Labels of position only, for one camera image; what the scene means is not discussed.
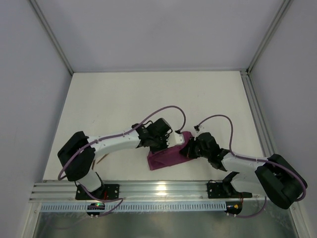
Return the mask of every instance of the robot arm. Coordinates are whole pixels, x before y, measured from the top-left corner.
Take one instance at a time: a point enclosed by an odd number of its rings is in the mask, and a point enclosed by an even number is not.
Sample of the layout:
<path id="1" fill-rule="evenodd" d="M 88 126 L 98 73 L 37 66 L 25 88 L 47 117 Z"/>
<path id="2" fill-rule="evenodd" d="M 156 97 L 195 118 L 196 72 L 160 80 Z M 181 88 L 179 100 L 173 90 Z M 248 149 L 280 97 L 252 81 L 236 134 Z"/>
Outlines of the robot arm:
<path id="1" fill-rule="evenodd" d="M 236 158 L 229 150 L 220 148 L 209 132 L 192 137 L 180 153 L 192 159 L 207 158 L 215 169 L 232 171 L 222 181 L 222 189 L 228 197 L 241 192 L 249 192 L 268 196 L 278 207 L 288 209 L 303 192 L 302 186 L 296 178 L 285 170 L 273 166 L 270 162 L 291 170 L 307 188 L 305 180 L 282 156 L 273 154 L 269 158 L 257 158 L 260 162 L 241 160 Z"/>
<path id="2" fill-rule="evenodd" d="M 122 134 L 122 136 L 109 138 L 98 143 L 93 142 L 104 136 L 87 136 L 82 131 L 76 132 L 57 154 L 63 166 L 76 151 L 87 144 L 91 145 L 77 155 L 76 159 L 65 169 L 67 179 L 80 183 L 92 195 L 100 197 L 103 193 L 104 184 L 98 174 L 91 169 L 93 161 L 98 157 L 114 151 L 138 147 L 149 147 L 150 151 L 155 153 L 175 145 L 181 145 L 184 142 L 183 135 L 174 132 L 163 118 L 155 122 L 149 121 L 127 133 L 137 125 L 134 124 L 131 128 L 120 133 L 107 135 L 107 137 L 117 134 Z"/>

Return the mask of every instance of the black mounting bracket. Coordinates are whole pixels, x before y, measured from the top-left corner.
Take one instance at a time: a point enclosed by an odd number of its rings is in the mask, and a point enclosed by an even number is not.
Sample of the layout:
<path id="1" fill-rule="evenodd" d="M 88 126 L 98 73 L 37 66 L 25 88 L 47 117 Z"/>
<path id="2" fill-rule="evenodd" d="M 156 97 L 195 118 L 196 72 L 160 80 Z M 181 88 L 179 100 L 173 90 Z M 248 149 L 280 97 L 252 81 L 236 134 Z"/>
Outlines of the black mounting bracket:
<path id="1" fill-rule="evenodd" d="M 222 182 L 209 181 L 207 183 L 207 194 L 209 199 L 217 198 L 251 198 L 252 193 L 249 192 L 236 192 L 235 194 L 229 195 L 224 189 Z"/>
<path id="2" fill-rule="evenodd" d="M 114 200 L 119 198 L 120 185 L 118 184 L 104 184 L 101 188 L 92 192 L 92 195 L 101 200 Z M 83 187 L 79 184 L 76 191 L 76 200 L 92 200 L 85 192 Z"/>

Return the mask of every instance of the metal corner post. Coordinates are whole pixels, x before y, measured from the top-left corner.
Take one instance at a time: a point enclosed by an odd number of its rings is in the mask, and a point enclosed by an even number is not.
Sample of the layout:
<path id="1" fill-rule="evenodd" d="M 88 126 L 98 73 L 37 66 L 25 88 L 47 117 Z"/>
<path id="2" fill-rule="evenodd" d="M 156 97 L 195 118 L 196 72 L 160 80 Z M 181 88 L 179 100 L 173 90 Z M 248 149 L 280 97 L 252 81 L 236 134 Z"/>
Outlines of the metal corner post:
<path id="1" fill-rule="evenodd" d="M 21 238 L 31 238 L 34 235 L 36 224 L 41 210 L 41 202 L 31 203 L 29 214 Z"/>
<path id="2" fill-rule="evenodd" d="M 246 91 L 247 99 L 249 102 L 250 110 L 254 120 L 254 124 L 257 129 L 259 141 L 261 144 L 262 152 L 264 156 L 269 156 L 276 151 L 275 144 L 272 141 L 267 123 L 263 111 L 261 110 L 258 97 L 254 90 L 250 75 L 245 71 L 240 71 L 244 89 Z"/>
<path id="3" fill-rule="evenodd" d="M 74 70 L 72 69 L 63 49 L 61 48 L 59 42 L 57 41 L 56 36 L 54 35 L 48 21 L 46 20 L 40 6 L 38 5 L 38 3 L 36 2 L 36 0 L 28 0 L 28 2 L 30 3 L 31 7 L 34 10 L 34 13 L 36 14 L 39 22 L 41 23 L 41 25 L 43 26 L 44 30 L 46 31 L 50 41 L 52 42 L 53 46 L 55 47 L 59 57 L 61 58 L 61 60 L 63 61 L 65 67 L 68 69 L 68 72 L 70 73 L 70 75 L 72 76 L 74 74 Z"/>
<path id="4" fill-rule="evenodd" d="M 266 47 L 268 46 L 269 42 L 271 41 L 274 33 L 276 32 L 278 26 L 280 25 L 282 19 L 284 18 L 287 10 L 289 9 L 289 7 L 291 6 L 293 1 L 294 0 L 284 0 L 283 3 L 281 4 L 280 8 L 278 9 L 277 13 L 274 16 L 273 21 L 271 22 L 270 26 L 268 27 L 256 53 L 254 54 L 254 56 L 250 62 L 250 65 L 247 69 L 248 73 L 252 71 L 252 69 L 254 68 L 256 63 L 258 62 L 259 58 L 261 57 L 261 55 L 265 51 Z"/>

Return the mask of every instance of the white floor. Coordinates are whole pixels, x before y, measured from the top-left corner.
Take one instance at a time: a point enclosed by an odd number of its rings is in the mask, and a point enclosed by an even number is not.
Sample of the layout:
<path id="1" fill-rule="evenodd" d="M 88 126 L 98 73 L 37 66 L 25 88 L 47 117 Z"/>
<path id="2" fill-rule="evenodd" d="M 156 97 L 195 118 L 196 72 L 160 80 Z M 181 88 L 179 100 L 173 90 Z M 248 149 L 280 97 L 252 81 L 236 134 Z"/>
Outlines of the white floor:
<path id="1" fill-rule="evenodd" d="M 251 156 L 263 155 L 238 71 L 76 73 L 44 179 L 57 179 L 61 169 L 57 152 L 75 132 L 107 135 L 121 131 L 167 105 L 177 105 L 185 111 L 184 130 L 191 132 L 207 116 L 229 116 L 234 124 L 233 150 Z M 160 117 L 173 129 L 183 123 L 176 109 L 163 111 L 153 120 Z M 204 127 L 220 146 L 228 148 L 230 126 L 226 119 L 211 119 Z M 150 171 L 148 151 L 148 148 L 138 148 L 111 153 L 95 170 L 104 180 L 209 180 L 222 179 L 227 174 L 213 169 L 204 158 Z"/>

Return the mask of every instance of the magenta object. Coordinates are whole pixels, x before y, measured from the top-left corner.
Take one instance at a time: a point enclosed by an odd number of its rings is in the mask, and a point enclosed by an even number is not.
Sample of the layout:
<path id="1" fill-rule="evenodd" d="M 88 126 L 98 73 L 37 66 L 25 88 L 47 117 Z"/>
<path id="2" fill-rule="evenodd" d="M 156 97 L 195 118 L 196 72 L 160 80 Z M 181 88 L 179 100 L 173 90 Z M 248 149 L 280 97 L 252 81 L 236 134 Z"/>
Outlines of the magenta object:
<path id="1" fill-rule="evenodd" d="M 185 156 L 179 153 L 179 151 L 187 145 L 189 138 L 192 137 L 192 134 L 189 131 L 184 131 L 182 132 L 182 134 L 185 140 L 184 144 L 173 146 L 171 148 L 156 152 L 154 154 L 151 151 L 149 152 L 148 163 L 150 170 L 157 170 L 192 160 L 186 158 Z"/>

